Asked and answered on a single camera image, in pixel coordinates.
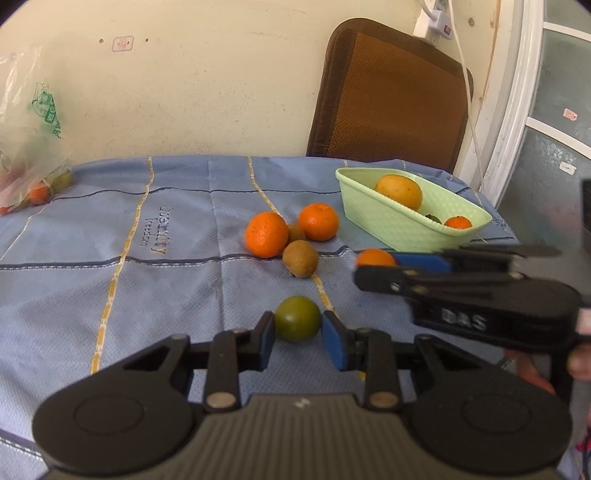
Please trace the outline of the person's right hand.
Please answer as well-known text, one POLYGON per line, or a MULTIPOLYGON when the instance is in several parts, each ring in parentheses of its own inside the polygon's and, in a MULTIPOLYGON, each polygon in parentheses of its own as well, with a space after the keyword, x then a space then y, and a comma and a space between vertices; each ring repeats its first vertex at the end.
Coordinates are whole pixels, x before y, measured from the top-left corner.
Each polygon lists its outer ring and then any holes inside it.
MULTIPOLYGON (((504 360, 509 369, 523 380, 549 393, 557 393, 551 382, 542 375, 541 361, 532 355, 512 350, 504 351, 504 360)), ((590 454, 590 343, 574 348, 568 358, 558 363, 564 366, 573 380, 570 398, 570 413, 573 419, 573 441, 583 454, 590 454)))

